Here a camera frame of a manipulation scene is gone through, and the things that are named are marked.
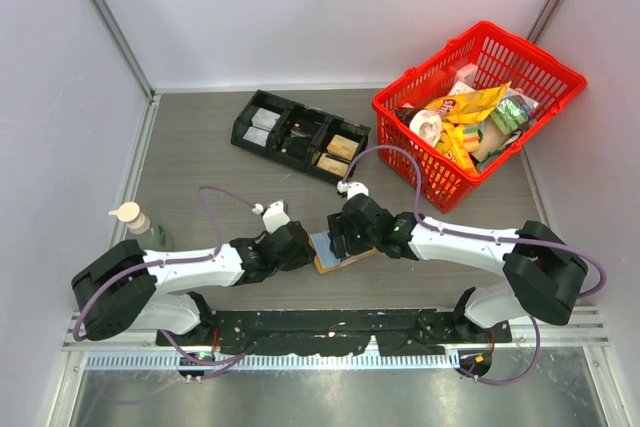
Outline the orange leather card holder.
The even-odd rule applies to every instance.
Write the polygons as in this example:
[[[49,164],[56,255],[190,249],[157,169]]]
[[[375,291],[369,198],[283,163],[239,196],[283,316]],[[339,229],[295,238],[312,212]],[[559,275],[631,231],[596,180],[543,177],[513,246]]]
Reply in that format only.
[[[330,249],[329,232],[318,232],[310,235],[310,244],[315,251],[314,265],[319,274],[326,274],[341,269],[355,262],[364,260],[378,253],[373,248],[357,255],[338,258]]]

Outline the green soap pump bottle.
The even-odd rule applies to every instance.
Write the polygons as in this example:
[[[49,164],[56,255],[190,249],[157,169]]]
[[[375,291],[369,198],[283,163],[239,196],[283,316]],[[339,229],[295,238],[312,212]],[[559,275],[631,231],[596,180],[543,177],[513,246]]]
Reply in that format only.
[[[133,201],[125,202],[108,212],[124,224],[143,250],[168,252],[173,250],[173,241],[168,231],[149,216]]]

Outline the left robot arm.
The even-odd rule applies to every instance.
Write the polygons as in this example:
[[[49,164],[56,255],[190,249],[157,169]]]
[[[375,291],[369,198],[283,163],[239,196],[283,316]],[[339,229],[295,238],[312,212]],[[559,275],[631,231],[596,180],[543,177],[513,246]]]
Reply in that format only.
[[[80,309],[73,338],[102,341],[134,327],[202,345],[212,337],[214,323],[196,290],[261,283],[314,257],[309,234],[293,221],[272,233],[198,251],[157,252],[143,250],[133,239],[121,241],[71,281]]]

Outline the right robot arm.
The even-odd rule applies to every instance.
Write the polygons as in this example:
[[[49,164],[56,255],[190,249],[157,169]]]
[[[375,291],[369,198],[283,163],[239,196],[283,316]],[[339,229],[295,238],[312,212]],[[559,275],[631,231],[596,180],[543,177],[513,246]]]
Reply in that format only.
[[[500,284],[467,289],[456,303],[447,325],[465,342],[525,315],[566,325],[588,271],[579,255],[535,221],[520,229],[464,227],[420,213],[394,215],[357,194],[328,215],[327,224],[330,249],[338,258],[375,249],[393,259],[446,261],[502,277]]]

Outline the pink white carton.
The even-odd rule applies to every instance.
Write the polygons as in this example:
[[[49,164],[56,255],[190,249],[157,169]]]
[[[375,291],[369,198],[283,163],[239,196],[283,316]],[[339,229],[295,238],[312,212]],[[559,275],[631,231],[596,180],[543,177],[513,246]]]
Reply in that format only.
[[[459,68],[455,74],[455,81],[462,82],[469,87],[474,87],[479,67],[475,63],[468,63]]]

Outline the tan card box upper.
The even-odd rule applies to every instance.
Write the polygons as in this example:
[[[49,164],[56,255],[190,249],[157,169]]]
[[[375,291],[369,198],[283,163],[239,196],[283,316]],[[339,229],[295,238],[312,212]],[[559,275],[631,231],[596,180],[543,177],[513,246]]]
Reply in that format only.
[[[342,135],[334,135],[327,145],[327,152],[331,155],[351,160],[358,150],[359,143]]]

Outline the red plastic shopping basket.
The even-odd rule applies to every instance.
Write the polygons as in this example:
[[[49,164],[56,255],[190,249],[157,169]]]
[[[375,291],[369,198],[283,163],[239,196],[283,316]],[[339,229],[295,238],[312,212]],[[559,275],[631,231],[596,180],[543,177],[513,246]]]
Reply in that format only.
[[[374,96],[378,156],[447,213],[586,86],[582,74],[537,45],[489,21],[478,22]],[[509,93],[535,106],[515,120],[519,138],[479,171],[463,145],[478,146],[482,138],[464,136],[462,127],[496,119]]]

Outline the green foil snack packet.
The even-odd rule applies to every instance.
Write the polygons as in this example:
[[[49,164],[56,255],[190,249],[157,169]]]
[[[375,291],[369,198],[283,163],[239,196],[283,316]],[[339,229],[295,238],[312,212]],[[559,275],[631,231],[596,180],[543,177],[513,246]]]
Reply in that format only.
[[[518,130],[531,117],[531,108],[520,94],[503,97],[490,117],[503,134]]]

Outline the black compartment tray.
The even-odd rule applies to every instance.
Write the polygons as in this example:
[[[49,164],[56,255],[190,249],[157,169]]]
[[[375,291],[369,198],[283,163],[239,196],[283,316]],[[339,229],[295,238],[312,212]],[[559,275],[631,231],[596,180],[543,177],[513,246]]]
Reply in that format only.
[[[275,127],[269,131],[265,147],[243,139],[246,130],[252,126],[251,118],[258,108],[265,108],[281,115]],[[351,160],[329,154],[350,164],[367,147],[370,131],[371,128],[368,126],[258,90],[234,120],[231,143],[295,171],[335,184],[343,178],[316,166],[323,153],[329,154],[326,148],[331,138],[334,135],[342,135],[359,143],[356,155]]]

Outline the white paper roll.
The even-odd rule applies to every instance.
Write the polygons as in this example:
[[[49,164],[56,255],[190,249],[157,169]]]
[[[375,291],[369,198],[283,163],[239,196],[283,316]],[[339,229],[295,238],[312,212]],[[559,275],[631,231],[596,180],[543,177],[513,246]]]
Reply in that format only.
[[[409,122],[409,129],[426,144],[435,147],[443,131],[441,116],[434,110],[416,110]]]

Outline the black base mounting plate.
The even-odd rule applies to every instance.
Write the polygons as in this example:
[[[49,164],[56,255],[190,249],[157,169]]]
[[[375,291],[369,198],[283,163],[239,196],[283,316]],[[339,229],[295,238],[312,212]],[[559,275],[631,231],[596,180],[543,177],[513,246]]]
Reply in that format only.
[[[505,321],[483,330],[461,316],[434,309],[217,311],[187,334],[183,348],[217,346],[223,354],[361,355],[375,340],[383,356],[439,354],[446,344],[505,344]]]

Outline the white card box upper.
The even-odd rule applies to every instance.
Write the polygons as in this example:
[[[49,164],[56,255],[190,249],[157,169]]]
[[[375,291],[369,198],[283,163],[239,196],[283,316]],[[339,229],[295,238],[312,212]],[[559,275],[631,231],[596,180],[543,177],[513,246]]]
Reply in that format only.
[[[251,124],[253,127],[265,131],[271,131],[279,121],[280,117],[281,115],[277,112],[273,112],[265,108],[258,108],[251,118]]]

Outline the yellow chips bag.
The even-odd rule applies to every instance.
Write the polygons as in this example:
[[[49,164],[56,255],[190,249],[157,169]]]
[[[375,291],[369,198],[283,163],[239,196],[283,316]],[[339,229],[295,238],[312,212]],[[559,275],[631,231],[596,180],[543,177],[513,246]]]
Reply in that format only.
[[[434,149],[467,175],[475,177],[477,171],[471,160],[471,150],[465,146],[465,128],[478,127],[496,108],[509,87],[510,82],[507,82],[498,87],[443,96],[426,106],[442,119],[442,135]]]

